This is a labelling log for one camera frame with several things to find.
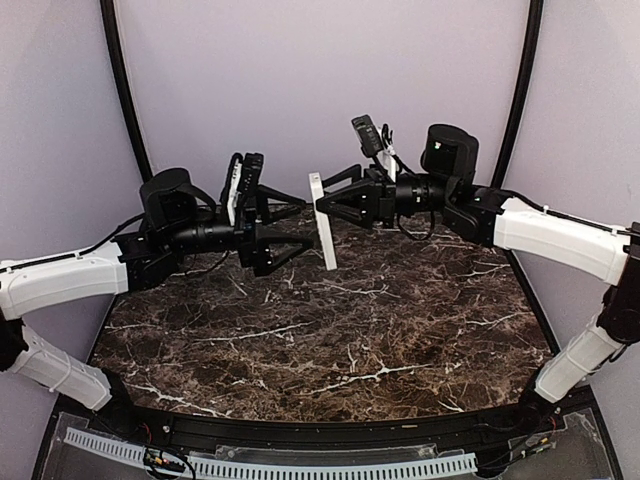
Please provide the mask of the white remote control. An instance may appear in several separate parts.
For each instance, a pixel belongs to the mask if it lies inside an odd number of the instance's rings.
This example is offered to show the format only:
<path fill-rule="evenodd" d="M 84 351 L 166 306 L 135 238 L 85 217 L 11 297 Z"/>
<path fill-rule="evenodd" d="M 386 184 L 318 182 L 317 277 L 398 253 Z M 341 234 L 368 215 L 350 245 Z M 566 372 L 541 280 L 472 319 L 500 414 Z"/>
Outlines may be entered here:
<path fill-rule="evenodd" d="M 320 245 L 322 248 L 323 258 L 327 271 L 337 269 L 337 260 L 334 250 L 334 242 L 331 232 L 331 225 L 329 217 L 320 212 L 316 206 L 316 202 L 323 198 L 324 189 L 322 186 L 322 179 L 318 172 L 312 172 L 309 174 L 309 185 L 312 198 L 312 206 L 314 208 L 314 217 L 316 221 L 316 227 Z"/>

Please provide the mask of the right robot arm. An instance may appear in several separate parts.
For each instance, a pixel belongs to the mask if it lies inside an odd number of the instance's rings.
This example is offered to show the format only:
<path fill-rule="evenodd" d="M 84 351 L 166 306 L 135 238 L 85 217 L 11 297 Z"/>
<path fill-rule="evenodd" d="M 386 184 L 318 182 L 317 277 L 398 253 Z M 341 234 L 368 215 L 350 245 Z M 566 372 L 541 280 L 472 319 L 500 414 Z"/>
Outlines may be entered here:
<path fill-rule="evenodd" d="M 486 247 L 522 251 L 589 273 L 609 288 L 603 308 L 529 381 L 510 424 L 534 432 L 549 408 L 617 352 L 639 341 L 639 225 L 599 224 L 541 206 L 510 190 L 474 184 L 479 142 L 464 130 L 434 124 L 421 155 L 422 172 L 409 169 L 395 153 L 387 127 L 369 116 L 353 119 L 361 151 L 372 160 L 323 182 L 349 185 L 323 190 L 318 211 L 370 228 L 399 224 L 419 212 L 440 216 L 462 239 Z"/>

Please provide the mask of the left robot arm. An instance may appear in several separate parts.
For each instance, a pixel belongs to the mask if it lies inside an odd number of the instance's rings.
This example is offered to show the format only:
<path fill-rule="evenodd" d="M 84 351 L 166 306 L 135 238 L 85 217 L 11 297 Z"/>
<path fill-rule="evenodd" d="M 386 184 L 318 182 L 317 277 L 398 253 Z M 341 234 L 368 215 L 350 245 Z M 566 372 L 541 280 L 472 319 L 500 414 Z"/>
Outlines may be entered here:
<path fill-rule="evenodd" d="M 1 264 L 1 369 L 101 413 L 120 436 L 141 427 L 114 373 L 91 367 L 28 327 L 25 314 L 83 298 L 151 289 L 188 255 L 235 251 L 255 276 L 267 276 L 313 245 L 269 224 L 299 213 L 305 201 L 260 184 L 261 161 L 235 156 L 215 201 L 184 168 L 164 170 L 140 188 L 141 214 L 96 245 Z"/>

